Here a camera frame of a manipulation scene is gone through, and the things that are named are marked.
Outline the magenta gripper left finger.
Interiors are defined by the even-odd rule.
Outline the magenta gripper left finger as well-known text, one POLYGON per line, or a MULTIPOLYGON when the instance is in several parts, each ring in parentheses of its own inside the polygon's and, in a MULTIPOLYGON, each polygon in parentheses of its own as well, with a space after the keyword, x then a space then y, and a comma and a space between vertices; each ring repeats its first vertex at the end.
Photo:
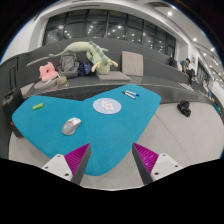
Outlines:
POLYGON ((56 154, 42 169, 79 185, 91 155, 91 144, 85 144, 66 155, 56 154))

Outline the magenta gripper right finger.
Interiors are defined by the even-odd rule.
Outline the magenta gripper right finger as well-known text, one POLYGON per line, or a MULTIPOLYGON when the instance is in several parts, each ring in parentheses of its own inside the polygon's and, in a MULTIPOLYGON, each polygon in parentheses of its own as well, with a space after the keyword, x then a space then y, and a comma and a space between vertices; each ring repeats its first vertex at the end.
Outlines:
POLYGON ((157 154, 137 143, 132 144, 132 154, 144 185, 182 169, 168 154, 157 154))

